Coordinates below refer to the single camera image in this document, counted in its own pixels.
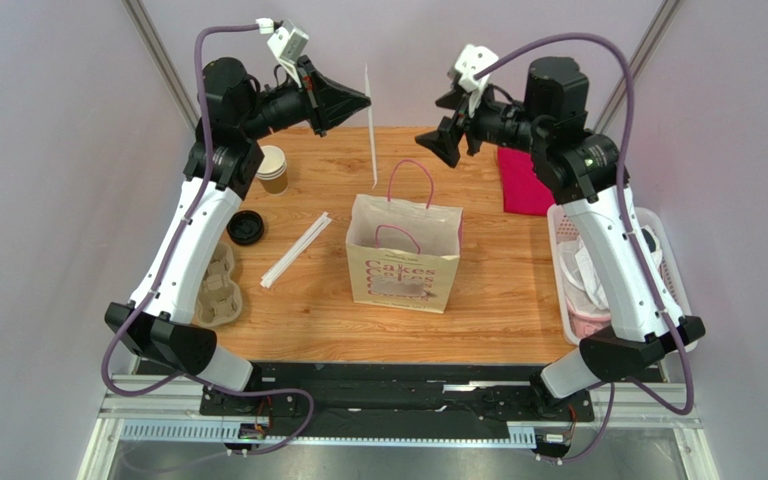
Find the stack of black lids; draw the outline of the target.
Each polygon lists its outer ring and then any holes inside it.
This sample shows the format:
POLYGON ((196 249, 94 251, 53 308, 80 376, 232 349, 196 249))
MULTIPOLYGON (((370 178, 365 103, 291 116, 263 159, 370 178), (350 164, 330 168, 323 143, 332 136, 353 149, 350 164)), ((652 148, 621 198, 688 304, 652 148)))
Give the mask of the stack of black lids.
POLYGON ((266 225, 262 216, 252 210, 236 212, 226 226, 230 240, 239 246, 251 246, 265 235, 266 225))

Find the folded red t-shirt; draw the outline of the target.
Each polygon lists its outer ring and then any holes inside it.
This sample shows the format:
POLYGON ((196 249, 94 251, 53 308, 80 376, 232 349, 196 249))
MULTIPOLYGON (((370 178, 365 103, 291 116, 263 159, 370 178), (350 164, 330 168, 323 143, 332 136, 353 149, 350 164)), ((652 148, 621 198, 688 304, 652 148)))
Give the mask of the folded red t-shirt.
POLYGON ((528 153, 511 148, 497 149, 505 213, 545 216, 555 204, 551 191, 543 185, 533 171, 528 153))

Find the beige Cakes paper bag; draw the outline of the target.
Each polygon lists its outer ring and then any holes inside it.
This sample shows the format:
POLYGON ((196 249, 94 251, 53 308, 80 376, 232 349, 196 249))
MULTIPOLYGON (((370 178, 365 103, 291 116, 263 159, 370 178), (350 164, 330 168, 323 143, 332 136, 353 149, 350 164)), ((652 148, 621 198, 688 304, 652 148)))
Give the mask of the beige Cakes paper bag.
POLYGON ((405 159, 393 169, 385 196, 355 197, 345 246, 353 301, 442 314, 461 258, 463 209, 436 205, 426 167, 405 159), (399 167, 413 164, 429 189, 421 202, 398 199, 399 167))

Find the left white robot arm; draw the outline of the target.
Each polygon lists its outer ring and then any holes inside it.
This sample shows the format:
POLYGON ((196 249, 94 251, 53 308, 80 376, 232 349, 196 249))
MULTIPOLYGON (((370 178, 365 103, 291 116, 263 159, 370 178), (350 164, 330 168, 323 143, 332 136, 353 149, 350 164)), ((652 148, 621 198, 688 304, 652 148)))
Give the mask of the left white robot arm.
POLYGON ((125 303, 105 322, 132 354, 208 385, 242 391, 253 365, 194 324, 196 300, 222 233, 255 182, 264 159, 259 140, 306 122, 323 136, 371 104, 364 93, 319 72, 307 56, 275 88, 262 88, 235 58, 201 70, 207 111, 184 168, 179 205, 160 250, 125 303))

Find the cardboard cup carrier tray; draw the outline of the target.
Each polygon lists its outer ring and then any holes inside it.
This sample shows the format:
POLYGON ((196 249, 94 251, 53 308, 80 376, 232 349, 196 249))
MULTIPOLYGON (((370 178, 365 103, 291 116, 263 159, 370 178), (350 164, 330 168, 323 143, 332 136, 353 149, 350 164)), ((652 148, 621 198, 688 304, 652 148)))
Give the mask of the cardboard cup carrier tray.
POLYGON ((235 267, 232 247, 219 242, 198 290, 196 314, 201 326, 217 328, 234 322, 241 315, 243 297, 232 278, 235 267))

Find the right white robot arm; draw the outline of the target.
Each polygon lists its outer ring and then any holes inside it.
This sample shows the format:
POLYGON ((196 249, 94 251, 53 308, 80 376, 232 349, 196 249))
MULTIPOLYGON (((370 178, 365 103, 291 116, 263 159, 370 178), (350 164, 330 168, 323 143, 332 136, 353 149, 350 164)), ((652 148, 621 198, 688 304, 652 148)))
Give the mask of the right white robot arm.
POLYGON ((489 143, 530 155, 538 180, 576 226, 606 294, 607 327, 547 365, 531 385, 554 404, 592 385, 635 375, 667 354, 699 340, 703 321, 682 312, 665 289, 632 215, 632 192, 620 151, 586 125, 587 77, 569 57, 543 57, 530 65, 524 99, 498 101, 480 71, 494 60, 466 49, 450 70, 449 110, 419 145, 447 165, 489 143))

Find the white and pink clothes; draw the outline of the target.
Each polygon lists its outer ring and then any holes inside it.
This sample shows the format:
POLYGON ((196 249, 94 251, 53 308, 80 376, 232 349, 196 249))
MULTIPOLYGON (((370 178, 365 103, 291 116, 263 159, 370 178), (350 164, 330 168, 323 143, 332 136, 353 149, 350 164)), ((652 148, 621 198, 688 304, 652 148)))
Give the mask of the white and pink clothes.
POLYGON ((558 226, 550 227, 550 233, 564 336, 576 345, 610 324, 608 300, 575 226, 563 218, 558 226))

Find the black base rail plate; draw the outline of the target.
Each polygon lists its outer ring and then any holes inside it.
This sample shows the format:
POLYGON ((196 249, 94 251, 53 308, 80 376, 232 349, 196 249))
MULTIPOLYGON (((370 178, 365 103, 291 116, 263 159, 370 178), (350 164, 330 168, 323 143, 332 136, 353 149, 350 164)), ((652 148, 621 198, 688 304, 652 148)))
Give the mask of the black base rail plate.
POLYGON ((595 419, 589 394, 540 409, 529 381, 536 365, 261 362, 253 390, 286 389, 268 399, 241 399, 201 390, 206 416, 274 421, 271 433, 394 440, 501 440, 511 422, 595 419))

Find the white plastic laundry basket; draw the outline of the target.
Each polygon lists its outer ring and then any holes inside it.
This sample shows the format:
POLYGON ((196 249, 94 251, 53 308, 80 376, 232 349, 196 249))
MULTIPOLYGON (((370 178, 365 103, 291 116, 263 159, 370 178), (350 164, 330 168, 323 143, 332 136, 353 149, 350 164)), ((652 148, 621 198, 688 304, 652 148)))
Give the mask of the white plastic laundry basket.
MULTIPOLYGON (((676 265, 669 239, 664 231, 661 220, 655 213, 644 208, 636 208, 635 214, 636 218, 639 220, 640 226, 644 230, 645 237, 647 238, 648 248, 651 250, 650 256, 654 261, 659 263, 658 271, 664 284, 664 290, 670 294, 675 303, 679 305, 685 314, 689 314, 691 310, 685 294, 685 289, 682 285, 682 279, 680 278, 679 270, 676 265)), ((554 205, 549 208, 547 211, 549 233, 550 227, 558 226, 562 222, 563 218, 567 217, 561 207, 554 205)), ((557 270, 555 268, 554 272, 557 286, 557 270)), ((557 292, 560 303, 561 294, 558 291, 558 288, 557 292)))

